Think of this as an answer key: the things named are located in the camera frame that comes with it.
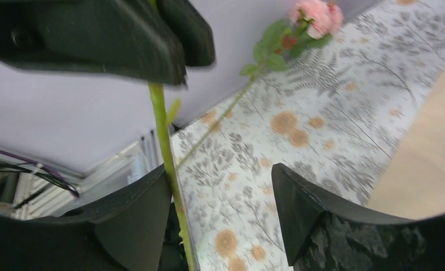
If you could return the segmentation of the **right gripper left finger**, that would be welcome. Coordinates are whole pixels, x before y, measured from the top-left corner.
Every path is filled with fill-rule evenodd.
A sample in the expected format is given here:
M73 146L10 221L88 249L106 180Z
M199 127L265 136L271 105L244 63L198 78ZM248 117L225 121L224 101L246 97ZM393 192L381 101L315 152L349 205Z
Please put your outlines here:
M170 202L159 166L60 217L0 216L0 270L157 270Z

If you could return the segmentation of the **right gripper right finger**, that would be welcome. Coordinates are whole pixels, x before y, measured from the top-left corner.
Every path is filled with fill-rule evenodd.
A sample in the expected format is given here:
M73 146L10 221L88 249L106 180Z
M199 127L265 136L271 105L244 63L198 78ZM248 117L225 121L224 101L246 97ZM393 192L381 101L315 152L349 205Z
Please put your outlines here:
M282 163L271 179L294 270L445 270L445 213L411 220L374 211Z

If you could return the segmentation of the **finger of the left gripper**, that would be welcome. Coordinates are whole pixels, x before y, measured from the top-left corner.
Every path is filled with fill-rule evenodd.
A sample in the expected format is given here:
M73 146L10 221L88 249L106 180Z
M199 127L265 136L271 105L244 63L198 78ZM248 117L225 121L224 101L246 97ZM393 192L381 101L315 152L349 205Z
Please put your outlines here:
M167 85L186 81L182 44L147 1L0 1L0 62Z
M180 40L186 66L208 67L215 62L213 32L188 0L158 0L158 12Z

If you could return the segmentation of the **pale pink fake flower stem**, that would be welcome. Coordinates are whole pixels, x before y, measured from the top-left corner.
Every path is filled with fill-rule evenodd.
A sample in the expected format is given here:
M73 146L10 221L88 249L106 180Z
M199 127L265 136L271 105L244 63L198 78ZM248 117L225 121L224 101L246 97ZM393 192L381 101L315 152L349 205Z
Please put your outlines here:
M182 196L177 180L177 170L175 169L173 150L170 141L170 114L166 111L163 84L149 82L149 93L153 106L153 113L156 120L156 132L159 140L162 159L165 170L169 176L169 184L173 193L174 207L177 214L180 232L184 248L184 256L188 270L194 271L197 267L191 250L191 239L187 228L186 214L183 209Z

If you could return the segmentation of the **peach wrapping paper sheet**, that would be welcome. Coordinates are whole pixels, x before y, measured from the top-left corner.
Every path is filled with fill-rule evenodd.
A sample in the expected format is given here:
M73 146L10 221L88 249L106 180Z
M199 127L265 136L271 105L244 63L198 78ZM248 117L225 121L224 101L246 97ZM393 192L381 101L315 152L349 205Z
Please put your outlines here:
M445 213L445 70L437 78L367 206L411 219Z

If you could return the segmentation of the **large pink fake rose stem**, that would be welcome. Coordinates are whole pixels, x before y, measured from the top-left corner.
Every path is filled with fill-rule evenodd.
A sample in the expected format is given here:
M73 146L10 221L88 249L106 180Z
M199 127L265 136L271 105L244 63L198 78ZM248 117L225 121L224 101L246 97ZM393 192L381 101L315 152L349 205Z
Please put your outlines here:
M306 49L327 44L343 22L344 15L336 1L295 1L288 18L270 24L254 45L253 62L240 71L240 76L249 78L246 86L175 168L179 169L195 153L258 79L268 72L286 71L289 59L300 56Z

